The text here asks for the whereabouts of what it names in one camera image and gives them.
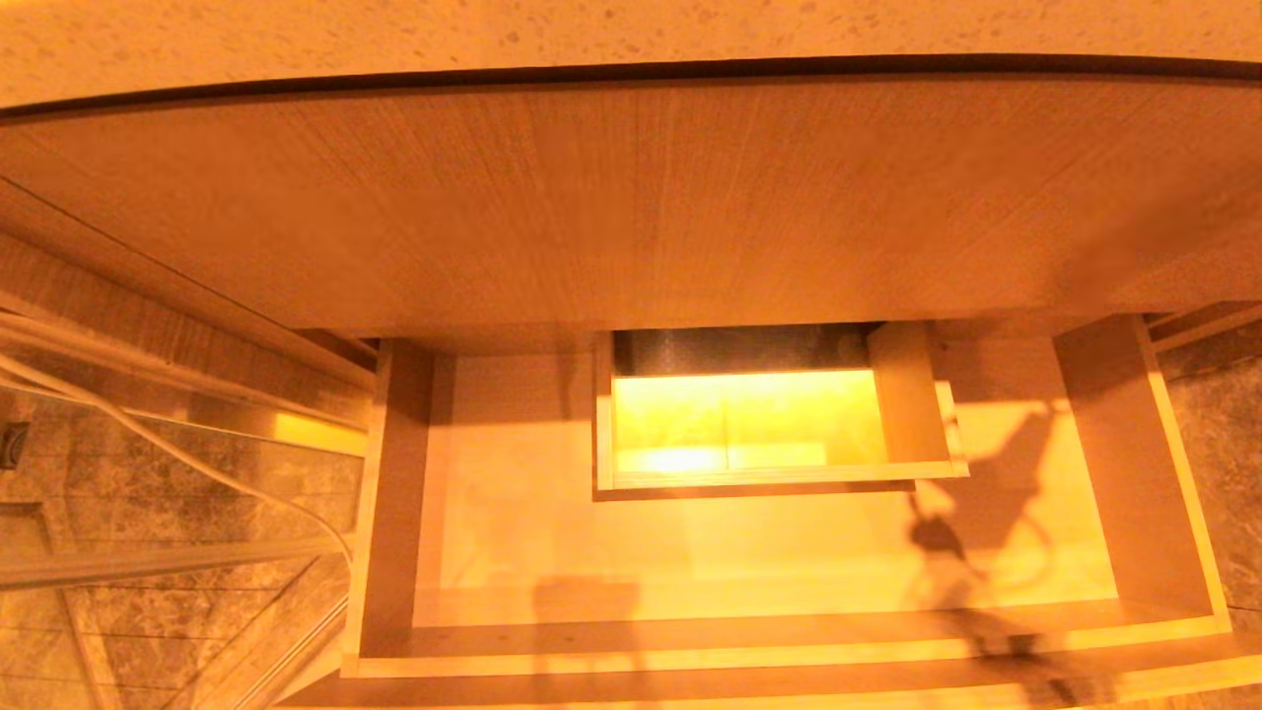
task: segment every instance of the white cable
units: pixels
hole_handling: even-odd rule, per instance
[[[154,434],[153,431],[150,431],[149,428],[146,428],[146,426],[141,425],[140,422],[138,422],[135,420],[135,417],[133,417],[131,415],[127,415],[126,412],[124,412],[122,410],[120,410],[119,407],[116,407],[114,404],[111,404],[109,400],[105,400],[103,397],[101,397],[101,396],[98,396],[98,395],[96,395],[93,392],[83,390],[82,387],[78,387],[78,386],[73,386],[73,385],[71,385],[71,383],[68,383],[66,381],[58,380],[58,378],[56,378],[53,376],[49,376],[49,375],[47,375],[47,373],[44,373],[42,371],[37,371],[35,368],[32,368],[29,366],[24,366],[24,364],[16,362],[16,361],[9,358],[8,354],[4,354],[4,353],[0,353],[0,370],[9,371],[10,373],[13,373],[13,375],[15,375],[15,376],[18,376],[18,377],[20,377],[23,380],[30,381],[30,382],[33,382],[35,385],[42,385],[42,386],[44,386],[44,387],[47,387],[49,390],[57,391],[57,392],[59,392],[59,393],[62,393],[62,395],[64,395],[67,397],[71,397],[73,400],[78,400],[80,402],[82,402],[85,405],[91,405],[91,406],[96,407],[97,410],[100,410],[100,411],[105,412],[106,415],[109,415],[109,416],[114,417],[115,420],[117,420],[119,424],[121,424],[122,426],[127,428],[133,433],[135,433],[139,436],[141,436],[141,438],[146,439],[148,441],[150,441],[158,449],[162,449],[167,454],[170,454],[175,459],[179,459],[180,462],[183,462],[188,467],[193,468],[194,470],[201,472],[202,474],[209,477],[211,479],[213,479],[213,480],[216,480],[216,482],[218,482],[218,483],[221,483],[221,484],[223,484],[223,486],[226,486],[228,488],[236,489],[236,491],[239,491],[241,493],[245,493],[247,496],[254,496],[255,498],[261,498],[261,499],[264,499],[264,501],[266,501],[269,503],[275,503],[276,506],[284,506],[285,508],[290,508],[293,511],[297,511],[298,513],[300,513],[300,515],[305,516],[307,518],[314,521],[321,528],[324,530],[324,532],[327,532],[328,535],[331,535],[333,537],[333,540],[337,541],[338,547],[342,550],[342,556],[346,557],[346,564],[351,565],[351,547],[348,545],[346,545],[345,540],[342,540],[342,535],[337,532],[337,528],[334,528],[332,525],[329,525],[329,522],[326,521],[324,518],[321,518],[319,516],[317,516],[314,512],[312,512],[312,511],[309,511],[307,508],[303,508],[302,506],[299,506],[299,504],[297,504],[297,503],[294,503],[292,501],[285,501],[284,498],[273,496],[273,494],[270,494],[270,493],[268,493],[265,491],[260,491],[257,488],[254,488],[252,486],[241,483],[241,482],[233,479],[232,477],[230,477],[227,474],[223,474],[222,472],[218,472],[217,469],[212,468],[209,464],[206,464],[204,462],[202,462],[197,457],[193,457],[192,454],[189,454],[189,453],[184,451],[183,449],[175,446],[174,444],[167,441],[162,436],[158,436],[156,434]]]

